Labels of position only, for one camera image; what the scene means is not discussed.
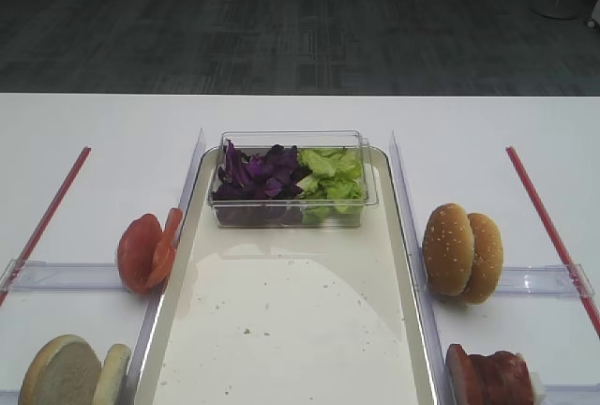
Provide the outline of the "purple cabbage leaves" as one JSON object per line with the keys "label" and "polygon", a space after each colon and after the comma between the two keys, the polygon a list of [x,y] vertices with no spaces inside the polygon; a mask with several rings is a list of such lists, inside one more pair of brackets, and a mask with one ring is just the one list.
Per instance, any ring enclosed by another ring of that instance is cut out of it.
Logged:
{"label": "purple cabbage leaves", "polygon": [[219,206],[217,221],[224,227],[295,226],[302,221],[302,211],[273,201],[295,200],[303,189],[298,183],[311,174],[298,161],[295,145],[273,145],[264,154],[248,155],[227,141],[224,164],[217,170],[220,181],[211,193],[217,202],[236,202],[236,206]]}

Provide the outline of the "small bun bottom slice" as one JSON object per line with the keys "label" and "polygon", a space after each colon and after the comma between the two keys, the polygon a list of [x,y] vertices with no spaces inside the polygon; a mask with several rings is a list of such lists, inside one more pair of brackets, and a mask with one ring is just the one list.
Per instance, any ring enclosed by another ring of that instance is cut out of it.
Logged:
{"label": "small bun bottom slice", "polygon": [[124,344],[113,344],[107,351],[93,395],[93,405],[116,405],[125,384],[131,349]]}

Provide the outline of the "red rail strip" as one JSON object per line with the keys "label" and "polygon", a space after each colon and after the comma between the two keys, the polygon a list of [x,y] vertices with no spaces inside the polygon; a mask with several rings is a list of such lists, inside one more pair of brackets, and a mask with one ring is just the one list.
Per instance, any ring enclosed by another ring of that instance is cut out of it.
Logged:
{"label": "red rail strip", "polygon": [[593,301],[592,287],[589,285],[587,278],[584,276],[585,272],[582,268],[578,267],[578,265],[570,256],[569,251],[566,248],[560,234],[558,233],[558,230],[555,227],[554,222],[541,197],[539,196],[531,177],[528,175],[525,166],[517,153],[517,150],[513,146],[508,146],[505,148],[505,151],[514,166],[522,185],[527,191],[533,207],[535,208],[552,245],[557,251],[562,264],[566,267],[572,283],[577,289],[579,299],[592,323],[596,335],[599,335],[599,311]]}
{"label": "red rail strip", "polygon": [[7,268],[5,269],[5,272],[3,273],[2,280],[1,280],[1,304],[4,304],[6,297],[8,296],[9,287],[11,286],[13,281],[17,278],[20,271],[25,266],[26,262],[29,260],[31,254],[33,253],[34,249],[36,248],[41,236],[43,235],[46,228],[48,227],[56,210],[60,206],[60,204],[63,201],[66,194],[68,193],[68,190],[70,189],[74,180],[77,178],[80,170],[83,167],[83,164],[88,159],[90,153],[91,153],[91,148],[89,146],[85,146],[82,149],[82,151],[76,158],[75,162],[73,163],[72,167],[70,168],[69,172],[67,173],[67,176],[65,177],[62,184],[60,185],[59,189],[54,194],[46,211],[40,218],[36,228],[34,229],[32,234],[28,238],[20,255],[15,260],[12,260],[8,264]]}

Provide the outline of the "right upper clear pusher track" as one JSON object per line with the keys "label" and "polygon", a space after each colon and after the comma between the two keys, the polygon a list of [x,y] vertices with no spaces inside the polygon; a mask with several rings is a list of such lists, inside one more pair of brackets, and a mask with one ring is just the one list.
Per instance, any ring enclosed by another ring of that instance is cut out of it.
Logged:
{"label": "right upper clear pusher track", "polygon": [[506,266],[495,295],[593,298],[595,291],[580,264]]}

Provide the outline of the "rear tomato slice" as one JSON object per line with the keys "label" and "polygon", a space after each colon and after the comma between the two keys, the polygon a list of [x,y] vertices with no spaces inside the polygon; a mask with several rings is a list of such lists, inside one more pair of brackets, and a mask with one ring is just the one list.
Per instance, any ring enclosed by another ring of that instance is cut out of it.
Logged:
{"label": "rear tomato slice", "polygon": [[171,273],[176,254],[174,240],[182,220],[183,211],[179,208],[172,208],[153,254],[151,273],[145,282],[145,286],[149,289],[156,287]]}

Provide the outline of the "left red rail strip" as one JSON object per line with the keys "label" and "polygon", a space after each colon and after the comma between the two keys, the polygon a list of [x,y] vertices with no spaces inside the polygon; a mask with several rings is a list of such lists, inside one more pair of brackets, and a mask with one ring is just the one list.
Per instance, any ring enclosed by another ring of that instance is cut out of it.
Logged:
{"label": "left red rail strip", "polygon": [[65,177],[62,184],[60,185],[59,189],[54,194],[46,211],[40,218],[36,228],[34,229],[32,234],[28,238],[20,255],[15,260],[12,260],[8,264],[7,268],[5,269],[5,272],[3,273],[2,280],[1,280],[1,304],[4,304],[6,297],[8,296],[9,287],[11,286],[13,281],[17,278],[20,271],[25,266],[26,262],[29,260],[31,254],[33,253],[34,249],[36,248],[41,236],[43,235],[46,228],[48,227],[56,210],[60,206],[60,204],[63,201],[66,194],[68,193],[68,190],[70,189],[74,180],[77,178],[80,170],[83,167],[83,164],[88,159],[90,153],[91,153],[91,148],[89,146],[85,146],[82,149],[82,151],[76,158],[75,162],[73,163],[72,167],[70,168],[69,172],[67,173],[67,176]]}

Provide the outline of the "right red rail strip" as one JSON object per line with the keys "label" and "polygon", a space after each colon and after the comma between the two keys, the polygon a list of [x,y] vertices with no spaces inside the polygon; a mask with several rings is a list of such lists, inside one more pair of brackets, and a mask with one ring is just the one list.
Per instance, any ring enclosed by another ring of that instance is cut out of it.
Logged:
{"label": "right red rail strip", "polygon": [[558,230],[555,227],[554,222],[541,197],[539,196],[531,177],[528,175],[525,166],[517,153],[517,150],[513,146],[508,146],[505,148],[505,151],[514,166],[522,185],[527,191],[533,207],[535,208],[552,245],[557,251],[562,264],[566,267],[572,283],[577,289],[579,299],[592,323],[596,335],[599,335],[599,311],[593,301],[592,287],[589,285],[587,278],[584,276],[585,272],[582,268],[578,267],[578,265],[570,256],[569,251],[566,248],[560,234],[558,233]]}

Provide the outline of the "right lower clear pusher track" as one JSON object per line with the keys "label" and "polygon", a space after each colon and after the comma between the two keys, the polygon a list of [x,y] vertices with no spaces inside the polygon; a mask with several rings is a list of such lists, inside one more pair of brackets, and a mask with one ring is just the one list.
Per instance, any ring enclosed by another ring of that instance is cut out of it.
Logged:
{"label": "right lower clear pusher track", "polygon": [[543,384],[537,372],[530,378],[535,405],[600,405],[598,384]]}

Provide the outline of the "green lettuce leaves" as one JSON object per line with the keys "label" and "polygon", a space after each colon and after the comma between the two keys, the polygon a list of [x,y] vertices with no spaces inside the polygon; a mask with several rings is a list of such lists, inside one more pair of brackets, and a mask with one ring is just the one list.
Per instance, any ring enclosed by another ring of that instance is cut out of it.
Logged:
{"label": "green lettuce leaves", "polygon": [[311,174],[298,186],[301,198],[307,201],[328,201],[327,205],[305,209],[303,223],[323,225],[329,218],[357,224],[366,198],[363,164],[357,149],[344,147],[304,148],[298,151],[298,161]]}

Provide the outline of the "large bun bottom slice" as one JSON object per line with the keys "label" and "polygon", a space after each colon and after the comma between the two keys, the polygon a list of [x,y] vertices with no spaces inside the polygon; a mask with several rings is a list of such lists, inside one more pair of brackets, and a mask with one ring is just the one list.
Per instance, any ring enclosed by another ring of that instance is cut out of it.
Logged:
{"label": "large bun bottom slice", "polygon": [[62,335],[46,343],[25,376],[19,404],[91,404],[101,370],[91,346],[76,335]]}

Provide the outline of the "left upper clear pusher track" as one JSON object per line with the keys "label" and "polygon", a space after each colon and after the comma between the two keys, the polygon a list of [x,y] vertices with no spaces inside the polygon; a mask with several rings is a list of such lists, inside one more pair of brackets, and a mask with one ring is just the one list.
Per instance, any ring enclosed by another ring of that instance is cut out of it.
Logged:
{"label": "left upper clear pusher track", "polygon": [[124,291],[115,263],[11,260],[1,276],[1,292]]}

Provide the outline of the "sesame bun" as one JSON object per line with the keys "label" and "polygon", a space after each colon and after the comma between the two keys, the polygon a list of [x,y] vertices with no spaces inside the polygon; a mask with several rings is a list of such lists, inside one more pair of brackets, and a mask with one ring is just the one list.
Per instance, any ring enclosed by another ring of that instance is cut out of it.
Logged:
{"label": "sesame bun", "polygon": [[473,269],[474,235],[465,209],[445,203],[430,214],[422,253],[430,288],[445,296],[459,296]]}
{"label": "sesame bun", "polygon": [[468,215],[474,237],[472,272],[461,298],[482,304],[496,290],[503,271],[503,241],[493,219],[481,213]]}

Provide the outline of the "rear red meat patties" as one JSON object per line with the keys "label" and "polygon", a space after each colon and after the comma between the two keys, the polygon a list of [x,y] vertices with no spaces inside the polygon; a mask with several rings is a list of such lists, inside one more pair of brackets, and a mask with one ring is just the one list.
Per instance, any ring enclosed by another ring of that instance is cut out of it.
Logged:
{"label": "rear red meat patties", "polygon": [[485,404],[534,404],[527,364],[520,353],[470,354]]}

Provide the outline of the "white metal tray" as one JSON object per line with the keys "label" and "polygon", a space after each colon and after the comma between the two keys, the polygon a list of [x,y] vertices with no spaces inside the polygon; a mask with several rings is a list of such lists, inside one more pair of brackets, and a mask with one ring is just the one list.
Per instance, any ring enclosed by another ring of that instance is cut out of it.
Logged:
{"label": "white metal tray", "polygon": [[433,404],[387,155],[357,228],[222,229],[205,155],[138,404]]}

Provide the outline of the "front tomato slice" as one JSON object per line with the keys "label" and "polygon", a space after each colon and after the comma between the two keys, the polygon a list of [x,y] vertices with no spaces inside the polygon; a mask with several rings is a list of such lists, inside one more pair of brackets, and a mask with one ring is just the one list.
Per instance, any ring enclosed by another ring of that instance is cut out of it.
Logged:
{"label": "front tomato slice", "polygon": [[121,236],[117,248],[117,268],[123,284],[137,294],[146,294],[151,288],[146,280],[152,271],[153,254],[162,229],[157,217],[144,214],[133,220]]}

